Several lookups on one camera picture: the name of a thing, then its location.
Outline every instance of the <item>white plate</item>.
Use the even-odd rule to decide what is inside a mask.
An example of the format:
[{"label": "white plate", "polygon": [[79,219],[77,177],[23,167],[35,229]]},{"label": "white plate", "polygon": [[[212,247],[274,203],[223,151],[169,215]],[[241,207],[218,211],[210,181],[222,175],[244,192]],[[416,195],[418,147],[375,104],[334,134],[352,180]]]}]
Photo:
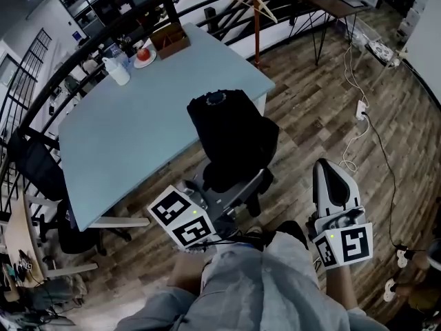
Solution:
[{"label": "white plate", "polygon": [[142,69],[145,68],[147,65],[150,65],[154,60],[156,59],[156,51],[150,50],[150,58],[146,61],[141,61],[138,59],[138,57],[135,58],[135,62],[133,63],[133,66],[136,69]]}]

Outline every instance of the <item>red apple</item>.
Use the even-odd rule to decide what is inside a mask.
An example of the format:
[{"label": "red apple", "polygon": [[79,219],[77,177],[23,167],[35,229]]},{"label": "red apple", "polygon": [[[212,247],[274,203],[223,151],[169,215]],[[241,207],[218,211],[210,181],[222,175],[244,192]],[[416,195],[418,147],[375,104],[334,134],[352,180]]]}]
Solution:
[{"label": "red apple", "polygon": [[148,49],[140,49],[136,53],[136,57],[141,61],[146,61],[150,58],[150,51]]}]

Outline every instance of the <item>wooden box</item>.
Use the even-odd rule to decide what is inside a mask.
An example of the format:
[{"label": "wooden box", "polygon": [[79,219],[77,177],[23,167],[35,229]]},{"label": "wooden box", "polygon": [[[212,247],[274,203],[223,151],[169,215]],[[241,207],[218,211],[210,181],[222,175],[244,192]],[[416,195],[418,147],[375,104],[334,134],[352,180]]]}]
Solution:
[{"label": "wooden box", "polygon": [[179,23],[171,23],[150,35],[158,55],[161,59],[190,46],[190,40]]}]

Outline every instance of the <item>window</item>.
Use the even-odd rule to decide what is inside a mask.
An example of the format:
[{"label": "window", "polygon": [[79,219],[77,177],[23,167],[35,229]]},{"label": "window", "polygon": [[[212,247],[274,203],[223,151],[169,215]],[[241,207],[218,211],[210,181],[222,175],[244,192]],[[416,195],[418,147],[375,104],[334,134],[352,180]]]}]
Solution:
[{"label": "window", "polygon": [[12,57],[6,55],[0,64],[0,83],[5,87],[9,87],[12,77],[18,68],[19,64]]}]

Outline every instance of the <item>black cable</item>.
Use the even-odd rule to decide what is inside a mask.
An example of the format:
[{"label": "black cable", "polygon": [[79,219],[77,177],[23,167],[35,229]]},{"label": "black cable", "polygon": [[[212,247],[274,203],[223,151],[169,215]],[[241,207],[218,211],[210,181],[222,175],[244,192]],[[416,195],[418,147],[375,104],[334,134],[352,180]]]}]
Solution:
[{"label": "black cable", "polygon": [[50,295],[49,291],[46,289],[46,287],[43,285],[42,282],[38,282],[38,281],[34,278],[34,276],[32,276],[32,273],[31,273],[30,270],[28,270],[28,272],[29,272],[30,276],[32,277],[32,279],[33,279],[34,281],[37,282],[37,285],[35,286],[35,288],[41,286],[41,287],[45,290],[46,294],[49,296],[50,304],[51,304],[51,307],[52,307],[52,306],[54,305],[54,300],[52,299],[52,296]]},{"label": "black cable", "polygon": [[64,312],[69,312],[69,311],[71,311],[71,310],[73,310],[73,309],[80,309],[80,308],[81,308],[81,306],[74,306],[74,307],[72,307],[72,308],[70,308],[70,309],[63,310],[62,312],[59,313],[59,315],[60,315],[60,314],[63,314]]},{"label": "black cable", "polygon": [[383,143],[381,142],[381,137],[380,137],[380,135],[378,134],[377,129],[375,129],[375,126],[373,126],[373,123],[372,123],[371,118],[369,117],[369,115],[368,115],[366,112],[362,112],[361,114],[366,115],[366,117],[368,118],[369,122],[371,123],[371,126],[372,126],[372,128],[373,128],[373,131],[377,134],[378,140],[379,140],[379,142],[380,142],[380,147],[381,147],[381,150],[382,150],[383,155],[384,155],[384,159],[386,160],[387,167],[388,167],[388,169],[389,169],[389,171],[390,171],[390,173],[391,173],[392,179],[393,179],[393,194],[392,194],[391,206],[390,206],[390,208],[389,208],[389,239],[391,240],[391,243],[392,243],[392,245],[393,245],[395,248],[400,249],[400,250],[406,250],[407,247],[405,247],[405,246],[403,246],[403,245],[401,245],[401,244],[396,245],[396,244],[393,242],[393,239],[392,239],[392,211],[393,211],[393,199],[395,198],[395,194],[396,194],[396,192],[397,192],[397,183],[396,183],[395,173],[393,172],[393,170],[392,170],[392,168],[391,168],[391,165],[389,164],[389,161],[388,161],[388,159],[387,159],[386,151],[384,150]]}]

